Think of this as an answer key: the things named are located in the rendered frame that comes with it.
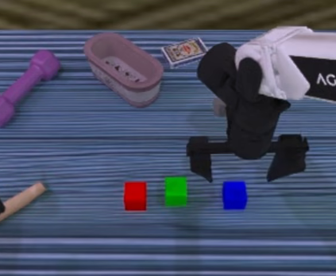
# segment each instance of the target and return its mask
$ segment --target striped tablecloth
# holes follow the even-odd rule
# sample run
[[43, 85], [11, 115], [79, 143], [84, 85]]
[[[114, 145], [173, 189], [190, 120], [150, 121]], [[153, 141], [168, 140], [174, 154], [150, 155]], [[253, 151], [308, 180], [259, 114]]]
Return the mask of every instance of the striped tablecloth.
[[[0, 129], [0, 196], [37, 180], [49, 192], [0, 224], [0, 275], [336, 275], [336, 105], [294, 102], [277, 135], [311, 144], [306, 172], [265, 181], [271, 156], [214, 156], [214, 182], [192, 174], [190, 136], [225, 138], [197, 64], [168, 69], [163, 45], [200, 36], [239, 46], [261, 32], [119, 32], [161, 60], [161, 95], [135, 109], [94, 79], [84, 42], [93, 31], [0, 31], [0, 92], [42, 48], [63, 70], [37, 86]], [[188, 179], [186, 208], [164, 206], [164, 177]], [[123, 183], [148, 182], [148, 211], [123, 209]], [[222, 209], [221, 185], [246, 180], [244, 212]]]

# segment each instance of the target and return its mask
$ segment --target wooden stick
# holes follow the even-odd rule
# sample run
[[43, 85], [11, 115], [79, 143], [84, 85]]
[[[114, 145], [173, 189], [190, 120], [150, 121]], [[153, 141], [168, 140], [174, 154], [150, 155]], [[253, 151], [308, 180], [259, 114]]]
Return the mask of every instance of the wooden stick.
[[33, 200], [42, 195], [47, 188], [41, 182], [37, 182], [26, 190], [16, 194], [5, 202], [6, 210], [0, 214], [0, 222], [15, 212], [29, 205]]

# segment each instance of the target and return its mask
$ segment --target deck of cards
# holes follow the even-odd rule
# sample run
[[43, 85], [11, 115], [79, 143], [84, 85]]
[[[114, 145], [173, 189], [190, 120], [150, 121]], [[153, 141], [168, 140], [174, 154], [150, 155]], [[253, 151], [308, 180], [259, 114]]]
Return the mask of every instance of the deck of cards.
[[195, 62], [207, 52], [207, 48], [200, 38], [171, 44], [162, 47], [161, 50], [171, 69]]

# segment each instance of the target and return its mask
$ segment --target purple dumbbell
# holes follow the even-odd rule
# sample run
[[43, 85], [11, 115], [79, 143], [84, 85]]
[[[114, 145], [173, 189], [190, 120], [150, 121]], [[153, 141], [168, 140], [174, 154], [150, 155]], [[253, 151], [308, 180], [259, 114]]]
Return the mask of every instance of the purple dumbbell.
[[60, 69], [57, 57], [47, 50], [38, 51], [27, 71], [0, 95], [0, 127], [14, 116], [14, 106], [41, 80], [52, 79]]

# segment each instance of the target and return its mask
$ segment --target dumbbell handle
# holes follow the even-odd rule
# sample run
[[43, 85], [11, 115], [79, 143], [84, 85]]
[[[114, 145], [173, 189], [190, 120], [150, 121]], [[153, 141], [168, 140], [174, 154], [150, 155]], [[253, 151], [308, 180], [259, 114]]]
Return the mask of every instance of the dumbbell handle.
[[27, 71], [15, 81], [2, 96], [15, 105], [19, 102], [36, 84], [41, 81], [43, 72], [36, 65], [30, 65]]

